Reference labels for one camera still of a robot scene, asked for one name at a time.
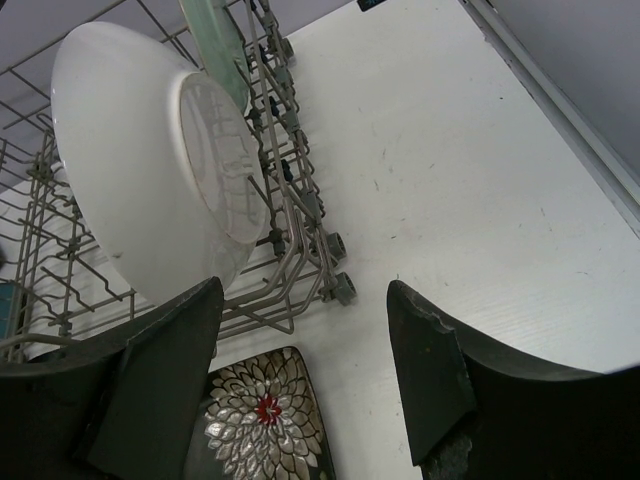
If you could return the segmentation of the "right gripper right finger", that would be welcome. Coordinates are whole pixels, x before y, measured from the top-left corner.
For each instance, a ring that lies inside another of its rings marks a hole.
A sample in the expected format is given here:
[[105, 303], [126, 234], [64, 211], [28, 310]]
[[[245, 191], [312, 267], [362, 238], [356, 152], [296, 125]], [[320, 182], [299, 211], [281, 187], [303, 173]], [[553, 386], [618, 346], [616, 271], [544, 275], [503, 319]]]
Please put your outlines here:
[[412, 464], [426, 479], [635, 479], [639, 370], [520, 351], [402, 281], [388, 327]]

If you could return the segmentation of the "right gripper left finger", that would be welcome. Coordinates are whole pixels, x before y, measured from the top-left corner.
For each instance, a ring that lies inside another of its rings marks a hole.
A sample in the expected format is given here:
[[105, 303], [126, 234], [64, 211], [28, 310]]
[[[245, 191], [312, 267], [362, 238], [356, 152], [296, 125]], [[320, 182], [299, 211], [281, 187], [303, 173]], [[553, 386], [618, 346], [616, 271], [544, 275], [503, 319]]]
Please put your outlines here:
[[2, 364], [2, 478], [181, 478], [222, 310], [213, 277], [89, 339]]

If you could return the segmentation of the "black floral square plate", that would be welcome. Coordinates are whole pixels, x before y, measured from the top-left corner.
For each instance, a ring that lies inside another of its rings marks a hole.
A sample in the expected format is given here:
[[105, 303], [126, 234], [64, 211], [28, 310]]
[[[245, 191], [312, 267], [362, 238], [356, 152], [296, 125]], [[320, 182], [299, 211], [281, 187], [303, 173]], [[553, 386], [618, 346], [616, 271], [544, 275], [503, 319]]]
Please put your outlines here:
[[334, 479], [321, 410], [287, 346], [208, 374], [184, 479]]

